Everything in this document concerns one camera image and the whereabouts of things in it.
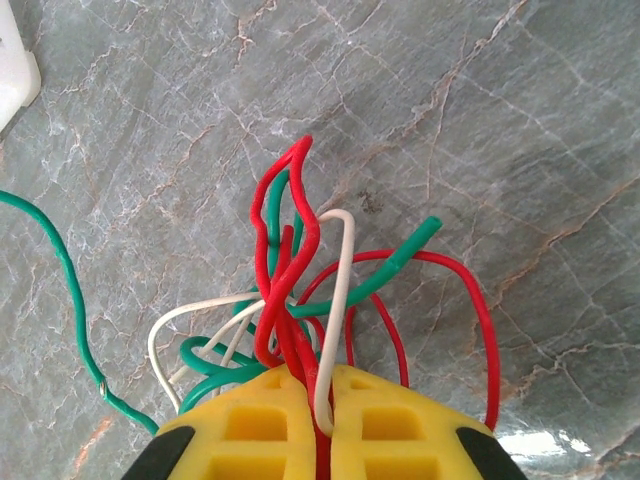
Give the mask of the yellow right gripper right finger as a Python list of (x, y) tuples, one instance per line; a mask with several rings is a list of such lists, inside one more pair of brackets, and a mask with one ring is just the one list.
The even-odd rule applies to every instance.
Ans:
[(348, 365), (333, 374), (331, 480), (526, 480), (491, 430)]

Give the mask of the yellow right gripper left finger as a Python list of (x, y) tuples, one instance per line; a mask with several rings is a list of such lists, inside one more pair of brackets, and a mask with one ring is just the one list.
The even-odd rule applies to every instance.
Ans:
[(316, 480), (307, 391), (268, 370), (162, 426), (122, 480)]

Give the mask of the white perforated plastic basket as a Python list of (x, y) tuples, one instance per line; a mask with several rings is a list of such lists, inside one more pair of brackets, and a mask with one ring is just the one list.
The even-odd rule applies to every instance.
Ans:
[(28, 51), (9, 0), (0, 0), (0, 133), (41, 90), (41, 74)]

